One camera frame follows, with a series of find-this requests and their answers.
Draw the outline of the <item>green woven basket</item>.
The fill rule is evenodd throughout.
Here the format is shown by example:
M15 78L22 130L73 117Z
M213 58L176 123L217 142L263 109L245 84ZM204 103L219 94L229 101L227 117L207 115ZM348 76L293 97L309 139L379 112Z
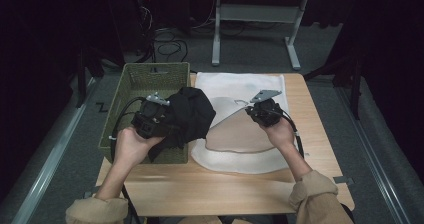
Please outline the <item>green woven basket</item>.
M168 98L182 87L189 87L190 85L190 64L187 62L126 64L98 144L98 148L104 157L112 162L110 145L116 123L119 123L117 130L128 127L131 124L134 112L141 105L139 101L135 101L126 108L128 103L136 97L147 97L155 92L162 98Z

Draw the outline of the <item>white-framed desk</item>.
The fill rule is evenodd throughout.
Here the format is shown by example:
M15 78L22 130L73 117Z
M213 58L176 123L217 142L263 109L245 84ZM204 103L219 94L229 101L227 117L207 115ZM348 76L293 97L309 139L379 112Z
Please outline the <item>white-framed desk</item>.
M294 70L300 70L294 42L301 20L306 10L308 0L299 0L297 4L265 5L265 4L222 4L221 0L215 0L215 33L212 50L212 65L220 65L222 21L284 23L292 25L290 36L286 36L285 47Z

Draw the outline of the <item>white mesh laundry bag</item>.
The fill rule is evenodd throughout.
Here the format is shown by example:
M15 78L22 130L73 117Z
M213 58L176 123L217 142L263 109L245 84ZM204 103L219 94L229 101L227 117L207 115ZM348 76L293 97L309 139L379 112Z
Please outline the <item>white mesh laundry bag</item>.
M263 90L276 90L273 100L287 111L282 75L199 73L195 87L211 102L216 116L204 139L198 139L191 157L206 169L242 174L264 174L288 164L245 108Z

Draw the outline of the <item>metal floor rail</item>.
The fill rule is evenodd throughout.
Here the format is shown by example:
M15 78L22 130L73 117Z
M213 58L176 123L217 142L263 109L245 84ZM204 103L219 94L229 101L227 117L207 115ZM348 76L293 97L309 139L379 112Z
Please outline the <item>metal floor rail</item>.
M360 120L357 119L351 111L348 95L342 88L336 88L335 92L337 93L337 96L339 97L351 123L354 126L354 130L359 137L360 146L364 152L367 164L392 215L392 218L396 224L411 224L409 216L401 204L392 182L388 178L386 171L378 159L377 153L373 149L371 142L365 133L365 129L363 128Z
M29 224L40 201L45 195L57 168L68 148L70 140L77 128L87 107L88 101L95 93L100 78L91 77L87 84L87 95L82 104L78 104L77 97L72 97L71 102L65 107L58 117L51 131L46 136L47 143L51 146L47 156L40 167L37 177L28 190L11 224Z

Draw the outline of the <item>person's right hand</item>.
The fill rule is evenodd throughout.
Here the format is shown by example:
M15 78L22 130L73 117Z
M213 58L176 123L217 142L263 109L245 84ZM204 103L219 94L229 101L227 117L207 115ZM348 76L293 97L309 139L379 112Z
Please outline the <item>person's right hand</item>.
M261 129L266 133L271 144L279 151L294 148L294 131L286 119L281 118L278 123L269 127L261 126Z

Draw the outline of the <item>person's lap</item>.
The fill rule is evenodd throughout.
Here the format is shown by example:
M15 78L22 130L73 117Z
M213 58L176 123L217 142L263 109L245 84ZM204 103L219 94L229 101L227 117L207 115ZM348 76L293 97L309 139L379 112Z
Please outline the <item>person's lap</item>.
M217 216L193 216L180 220L177 224L224 224ZM246 220L235 219L229 224L252 224Z

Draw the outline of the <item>black metal stand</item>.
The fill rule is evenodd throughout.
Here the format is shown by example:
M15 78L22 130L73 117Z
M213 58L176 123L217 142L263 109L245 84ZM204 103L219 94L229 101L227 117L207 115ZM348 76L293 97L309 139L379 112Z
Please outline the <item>black metal stand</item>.
M356 119L359 119L359 97L361 83L362 61L360 57L344 56L334 62L325 64L303 76L305 81L320 75L334 74L334 87L348 87L350 89L349 108Z
M102 77L104 75L101 60L98 57L96 49L82 43L79 51L77 52L77 108L80 108L84 104L87 97L88 84L86 80L86 72L89 72L94 78Z

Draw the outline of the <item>black garment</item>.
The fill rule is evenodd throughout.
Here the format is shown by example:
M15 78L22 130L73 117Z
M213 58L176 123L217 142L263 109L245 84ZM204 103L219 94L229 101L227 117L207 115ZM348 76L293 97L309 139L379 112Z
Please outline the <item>black garment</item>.
M215 118L216 111L205 93L198 88L183 87L167 98L170 106L160 121L166 127L165 138L148 152L148 158L155 162L167 149L184 149L186 144L197 139L205 139Z

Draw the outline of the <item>person's left hand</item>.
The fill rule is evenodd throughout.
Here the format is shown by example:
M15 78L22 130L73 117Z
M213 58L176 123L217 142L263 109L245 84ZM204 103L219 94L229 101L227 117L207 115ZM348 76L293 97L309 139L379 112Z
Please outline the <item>person's left hand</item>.
M159 144L163 137L144 139L133 127L122 129L118 133L113 165L121 168L133 168L140 164L149 150Z

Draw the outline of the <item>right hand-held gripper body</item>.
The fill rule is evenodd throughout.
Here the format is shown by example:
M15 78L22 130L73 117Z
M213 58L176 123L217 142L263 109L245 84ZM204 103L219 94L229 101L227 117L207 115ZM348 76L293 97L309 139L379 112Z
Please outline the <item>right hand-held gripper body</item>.
M273 97L280 95L278 90L261 90L251 100L253 113L252 120L261 126L269 127L279 122L283 117L283 110Z

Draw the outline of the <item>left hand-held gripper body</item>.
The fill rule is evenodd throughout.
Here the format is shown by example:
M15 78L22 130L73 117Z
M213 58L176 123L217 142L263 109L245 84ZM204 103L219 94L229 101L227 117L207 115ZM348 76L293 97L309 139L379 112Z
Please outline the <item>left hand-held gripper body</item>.
M165 112L170 102L162 98L157 92L143 99L140 109L134 114L132 125L136 133L145 138L165 137L170 128L163 124Z

